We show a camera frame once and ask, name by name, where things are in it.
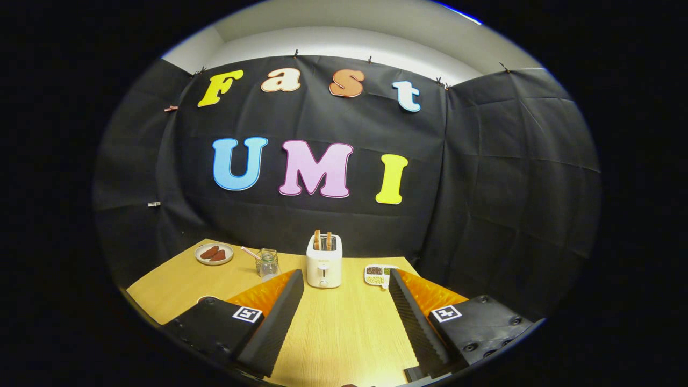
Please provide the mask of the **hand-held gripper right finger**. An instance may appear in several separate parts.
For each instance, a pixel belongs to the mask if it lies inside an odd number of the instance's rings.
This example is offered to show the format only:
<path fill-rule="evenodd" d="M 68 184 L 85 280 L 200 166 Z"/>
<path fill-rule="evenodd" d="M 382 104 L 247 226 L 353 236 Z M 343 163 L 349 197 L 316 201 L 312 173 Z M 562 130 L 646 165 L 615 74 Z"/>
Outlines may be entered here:
<path fill-rule="evenodd" d="M 494 297 L 467 299 L 405 270 L 390 270 L 388 289 L 418 360 L 419 377 L 467 375 L 538 328 Z"/>

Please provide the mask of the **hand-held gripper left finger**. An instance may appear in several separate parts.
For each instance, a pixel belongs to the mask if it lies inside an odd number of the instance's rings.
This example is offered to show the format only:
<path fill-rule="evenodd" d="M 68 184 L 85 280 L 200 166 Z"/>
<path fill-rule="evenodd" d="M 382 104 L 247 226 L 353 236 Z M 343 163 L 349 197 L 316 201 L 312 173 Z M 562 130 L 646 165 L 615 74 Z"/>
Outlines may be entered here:
<path fill-rule="evenodd" d="M 219 367 L 270 377 L 303 290 L 302 270 L 290 270 L 228 300 L 203 297 L 162 329 Z"/>

